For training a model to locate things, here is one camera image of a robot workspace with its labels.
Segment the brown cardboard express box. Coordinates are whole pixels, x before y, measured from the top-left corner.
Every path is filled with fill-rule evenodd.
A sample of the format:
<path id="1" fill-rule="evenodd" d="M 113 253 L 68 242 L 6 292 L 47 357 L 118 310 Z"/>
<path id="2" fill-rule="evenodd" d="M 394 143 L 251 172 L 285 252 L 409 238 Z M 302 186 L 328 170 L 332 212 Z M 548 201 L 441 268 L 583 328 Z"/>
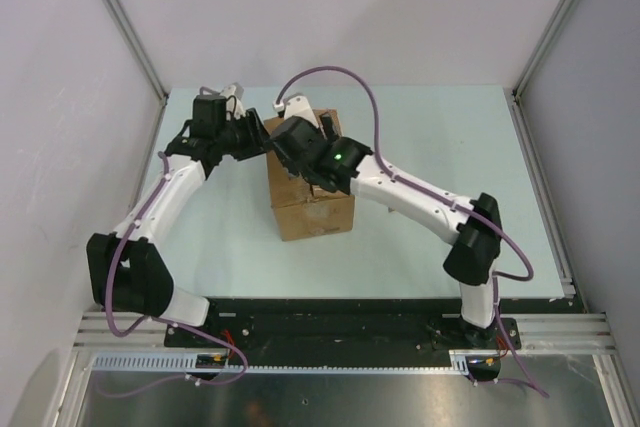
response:
<path id="1" fill-rule="evenodd" d="M 284 241 L 353 228 L 355 197 L 340 189 L 337 178 L 325 172 L 322 163 L 340 139 L 337 112 L 328 109 L 314 113 L 318 128 L 299 117 L 274 117 L 265 122 L 270 133 L 265 149 L 271 207 Z M 333 117 L 339 133 L 334 143 L 324 136 L 321 114 Z"/>

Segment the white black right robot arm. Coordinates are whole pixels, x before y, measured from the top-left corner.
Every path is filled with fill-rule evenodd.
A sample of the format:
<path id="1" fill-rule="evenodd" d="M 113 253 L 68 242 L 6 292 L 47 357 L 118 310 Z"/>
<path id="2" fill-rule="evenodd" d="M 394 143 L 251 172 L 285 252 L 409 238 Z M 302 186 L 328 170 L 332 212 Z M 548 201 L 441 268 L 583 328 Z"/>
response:
<path id="1" fill-rule="evenodd" d="M 459 283 L 463 340 L 473 348 L 484 348 L 496 338 L 492 274 L 500 237 L 495 232 L 499 210 L 493 197 L 454 196 L 420 179 L 405 178 L 370 147 L 334 132 L 326 135 L 298 116 L 273 130 L 267 148 L 290 174 L 328 192 L 377 202 L 449 245 L 443 267 Z"/>

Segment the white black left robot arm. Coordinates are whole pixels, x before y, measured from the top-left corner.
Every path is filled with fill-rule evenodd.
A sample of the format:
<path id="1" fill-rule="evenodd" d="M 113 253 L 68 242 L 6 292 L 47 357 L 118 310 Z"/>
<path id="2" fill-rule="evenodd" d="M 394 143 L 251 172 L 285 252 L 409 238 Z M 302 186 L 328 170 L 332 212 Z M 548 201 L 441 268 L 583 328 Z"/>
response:
<path id="1" fill-rule="evenodd" d="M 110 233 L 93 234 L 86 246 L 94 300 L 125 311 L 186 325 L 197 345 L 214 344 L 220 321 L 210 303 L 176 286 L 160 246 L 190 197 L 224 157 L 237 161 L 264 154 L 268 133 L 258 113 L 242 105 L 242 87 L 199 90 L 192 114 L 159 153 L 161 171 L 127 217 Z"/>

